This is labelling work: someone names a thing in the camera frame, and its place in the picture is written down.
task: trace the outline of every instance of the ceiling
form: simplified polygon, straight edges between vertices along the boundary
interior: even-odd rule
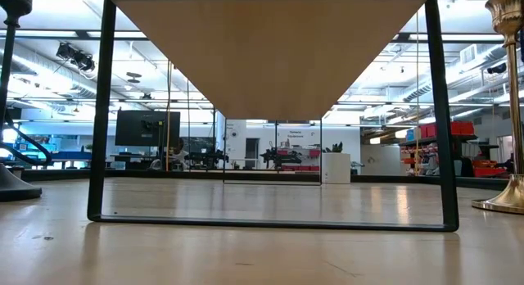
[[[446,35],[444,36],[445,61],[449,67],[457,68],[455,63],[461,61],[461,51],[475,42],[481,43],[479,44],[479,50],[482,51],[499,46],[500,41],[491,28],[491,17],[490,13],[484,8],[485,3],[486,0],[439,0],[442,32]],[[17,54],[17,51],[20,52],[21,57],[29,55],[28,51],[35,55],[38,54],[43,58],[41,61],[35,61],[34,57],[25,58],[27,61],[32,61],[36,64],[45,63],[47,59],[54,62],[55,65],[64,66],[71,71],[70,83],[74,84],[80,81],[85,83],[86,87],[93,86],[97,80],[96,70],[91,74],[79,75],[75,66],[69,62],[64,63],[63,60],[56,56],[56,51],[60,43],[69,43],[72,47],[86,54],[93,55],[93,60],[97,63],[99,53],[99,34],[97,34],[97,31],[100,30],[101,26],[102,5],[103,0],[34,0],[33,12],[20,20],[21,30],[19,32],[20,36],[16,39],[15,54]],[[111,98],[131,100],[130,103],[133,106],[122,106],[122,104],[114,103],[112,110],[117,110],[120,107],[123,107],[123,109],[139,107],[152,110],[165,109],[166,104],[160,102],[160,100],[167,99],[167,58],[154,44],[144,38],[135,24],[121,11],[117,13],[116,29],[117,31],[127,31],[129,33],[120,33],[125,38],[117,39],[115,42],[111,81],[113,94]],[[416,41],[417,31],[421,34],[419,37],[421,42],[419,44]],[[176,30],[176,32],[181,34],[184,32],[184,29]],[[387,123],[387,119],[395,118],[396,116],[407,115],[412,106],[400,108],[386,107],[382,110],[383,104],[372,104],[371,102],[404,102],[400,97],[409,93],[413,86],[416,90],[417,82],[419,82],[420,89],[420,85],[429,75],[429,53],[427,44],[424,42],[426,40],[424,38],[425,32],[426,24],[422,8],[418,12],[418,24],[417,15],[414,15],[405,27],[400,30],[400,36],[387,44],[361,76],[341,95],[340,102],[351,103],[335,105],[332,111],[360,114],[361,116],[364,116],[364,112],[367,111],[366,116],[379,124]],[[467,71],[459,71],[459,76],[449,80],[450,97],[460,96],[481,86],[481,70],[476,67],[470,68]],[[130,77],[126,75],[128,72],[142,75],[139,79],[140,83],[130,84],[128,82]],[[486,73],[483,75],[485,76],[484,84],[495,82],[498,80],[497,77],[504,77],[504,75],[487,75]],[[50,86],[60,85],[60,82],[57,81],[51,81],[50,83]],[[158,102],[133,103],[133,100],[140,100],[144,93],[150,93],[151,97]],[[501,84],[497,88],[482,91],[460,101],[483,102],[483,97],[486,100],[490,97],[491,101],[493,101],[493,98],[503,97],[504,94],[504,88],[502,88]],[[74,108],[78,100],[82,101],[83,99],[87,99],[87,101],[82,101],[81,106],[93,106],[92,102],[88,102],[88,100],[94,98],[93,95],[81,93],[78,89],[69,91],[69,97],[67,96],[67,93],[57,94],[53,92],[53,89],[44,90],[43,88],[21,89],[20,92],[10,90],[9,93],[11,100],[14,97],[25,97],[28,99],[37,97],[58,98],[53,100],[54,102],[49,103],[41,100],[38,102],[13,102],[10,104],[24,108],[36,107],[41,110],[52,110],[52,106],[46,106],[46,104],[60,105],[63,103],[64,106],[69,108],[67,110],[70,111],[70,108]],[[190,81],[188,83],[187,78],[178,70],[175,70],[173,73],[171,98],[181,100],[172,105],[172,108],[180,111],[189,108],[199,111],[201,114],[203,112],[209,114],[213,108],[213,105],[206,101],[206,97]],[[191,101],[189,103],[182,101],[187,99]],[[353,102],[367,103],[360,105]],[[421,96],[420,102],[432,102],[431,94],[427,93]],[[380,114],[374,113],[377,107],[381,107]]]

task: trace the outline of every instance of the potted plant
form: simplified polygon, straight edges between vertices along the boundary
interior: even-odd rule
[[[351,183],[351,155],[342,153],[342,142],[326,147],[322,154],[322,177],[324,183]]]

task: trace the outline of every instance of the wooden floor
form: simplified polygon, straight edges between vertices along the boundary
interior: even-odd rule
[[[0,204],[0,284],[518,284],[524,216],[475,210],[496,192],[459,189],[457,233],[95,224],[88,183],[40,183]],[[107,179],[112,215],[440,223],[437,186],[223,185]]]

